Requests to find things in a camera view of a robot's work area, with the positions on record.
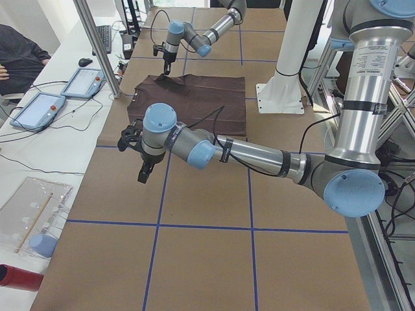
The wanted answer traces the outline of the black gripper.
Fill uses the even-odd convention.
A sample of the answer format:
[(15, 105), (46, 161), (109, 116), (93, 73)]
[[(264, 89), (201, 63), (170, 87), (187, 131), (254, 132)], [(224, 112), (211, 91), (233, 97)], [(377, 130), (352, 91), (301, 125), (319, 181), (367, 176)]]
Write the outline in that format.
[(163, 74), (164, 75), (169, 75), (171, 73), (172, 63), (176, 61), (176, 53), (175, 52), (164, 51), (163, 52), (163, 59), (165, 61), (164, 64), (163, 64)]
[(141, 158), (143, 160), (143, 164), (137, 176), (137, 181), (140, 183), (146, 183), (155, 165), (162, 162), (164, 157), (164, 152), (158, 155), (152, 155), (147, 153), (146, 151), (142, 151)]

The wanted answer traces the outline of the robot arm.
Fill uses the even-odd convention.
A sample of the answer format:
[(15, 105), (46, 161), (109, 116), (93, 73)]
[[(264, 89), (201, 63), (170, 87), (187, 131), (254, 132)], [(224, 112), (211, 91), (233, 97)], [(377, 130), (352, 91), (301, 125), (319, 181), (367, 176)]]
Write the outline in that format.
[(414, 2), (336, 1), (333, 17), (331, 37), (349, 39), (353, 57), (337, 136), (326, 155), (294, 154), (192, 130), (178, 121), (171, 106), (155, 103), (145, 112), (136, 145), (143, 159), (138, 181), (145, 183), (154, 165), (170, 152), (199, 169), (217, 158), (266, 176), (289, 178), (347, 217), (375, 211), (385, 196), (375, 150), (397, 51), (414, 29)]
[(243, 22), (247, 9), (246, 1), (220, 1), (220, 3), (228, 9), (228, 12), (202, 35), (199, 35), (192, 24), (188, 22), (172, 20), (169, 23), (166, 41), (161, 45), (153, 45), (154, 56), (157, 55), (158, 51), (163, 53), (164, 75), (170, 74), (171, 64), (176, 61), (182, 40), (186, 41), (199, 56), (204, 58), (211, 52), (212, 45), (221, 36)]

